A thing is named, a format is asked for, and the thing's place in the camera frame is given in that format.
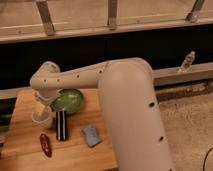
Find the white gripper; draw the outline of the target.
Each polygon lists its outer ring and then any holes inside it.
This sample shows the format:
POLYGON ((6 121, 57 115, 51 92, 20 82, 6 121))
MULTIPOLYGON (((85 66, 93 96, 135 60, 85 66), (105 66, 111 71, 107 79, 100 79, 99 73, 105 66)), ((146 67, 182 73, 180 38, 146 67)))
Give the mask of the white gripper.
MULTIPOLYGON (((41 102, 52 102, 54 101, 60 93, 57 90, 41 90, 35 92, 35 97, 38 101, 41 102)), ((35 104, 34 112, 38 116, 42 116, 44 114, 45 106, 37 102, 35 104)))

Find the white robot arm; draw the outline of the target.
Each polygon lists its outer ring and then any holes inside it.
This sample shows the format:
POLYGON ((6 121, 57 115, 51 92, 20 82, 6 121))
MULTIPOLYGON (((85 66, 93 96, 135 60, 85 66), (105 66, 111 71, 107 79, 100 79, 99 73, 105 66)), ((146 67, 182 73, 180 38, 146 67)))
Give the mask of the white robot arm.
POLYGON ((45 105, 61 89, 95 88, 119 171, 175 171, 146 60, 109 60, 65 72, 47 61, 30 86, 45 105))

